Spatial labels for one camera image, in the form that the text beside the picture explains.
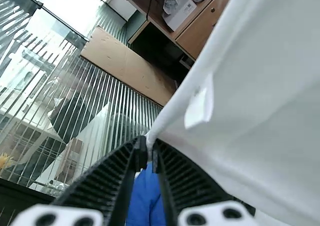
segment wooden desk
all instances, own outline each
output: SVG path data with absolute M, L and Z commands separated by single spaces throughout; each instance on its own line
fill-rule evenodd
M 147 14 L 150 0 L 128 1 L 143 15 Z M 158 1 L 161 3 L 152 0 L 148 21 L 154 24 L 173 43 L 195 60 L 229 0 L 204 0 L 198 3 L 197 8 L 174 32 L 166 25 L 162 18 L 164 0 Z

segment white box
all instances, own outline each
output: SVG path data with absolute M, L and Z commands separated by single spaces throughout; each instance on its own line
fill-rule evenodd
M 162 18 L 165 23 L 175 31 L 196 7 L 197 5 L 193 0 L 178 0 L 176 10 L 171 15 L 167 15 L 163 12 Z

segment wooden board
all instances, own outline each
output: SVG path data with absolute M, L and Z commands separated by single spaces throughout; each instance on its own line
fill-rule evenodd
M 162 106 L 176 90 L 172 79 L 101 27 L 94 30 L 81 56 Z

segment glass wall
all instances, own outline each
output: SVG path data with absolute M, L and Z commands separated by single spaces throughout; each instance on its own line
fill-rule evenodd
M 76 33 L 22 4 L 0 0 L 0 177 L 57 196 L 146 133 L 161 107 L 80 57 Z
M 120 32 L 126 23 L 123 18 L 104 3 L 106 0 L 37 1 L 43 3 L 46 9 L 88 38 L 97 25 L 116 36 L 115 34 Z

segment blue clothing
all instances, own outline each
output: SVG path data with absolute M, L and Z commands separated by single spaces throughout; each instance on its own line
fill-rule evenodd
M 165 226 L 164 205 L 160 193 L 158 176 L 152 173 L 148 163 L 134 181 L 126 226 Z

